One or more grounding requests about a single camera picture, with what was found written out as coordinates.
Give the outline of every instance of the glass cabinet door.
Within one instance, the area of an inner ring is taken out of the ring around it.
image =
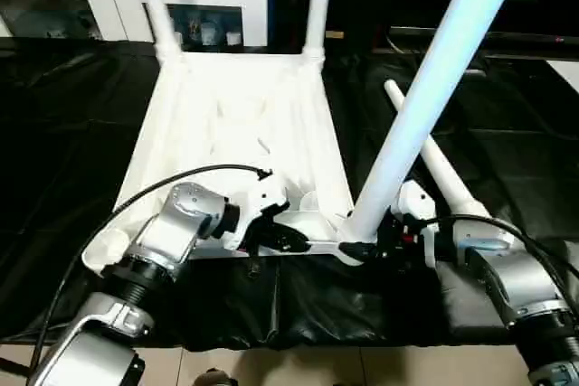
[[[115,0],[131,41],[154,41],[146,0]],[[186,51],[267,45],[267,0],[163,0]]]
[[[167,9],[184,51],[229,52],[243,47],[240,7],[167,4]],[[153,33],[150,19],[149,26]]]
[[[127,39],[114,0],[0,0],[0,36]]]
[[[87,0],[0,0],[0,18],[14,37],[102,40]]]

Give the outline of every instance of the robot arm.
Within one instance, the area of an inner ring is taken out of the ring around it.
[[[485,286],[531,384],[579,385],[575,319],[539,261],[525,250],[467,249],[465,266]]]
[[[145,364],[131,343],[155,325],[151,313],[195,244],[235,233],[240,215],[239,207],[199,184],[175,185],[123,259],[103,270],[103,292],[89,297],[28,384],[137,385]]]

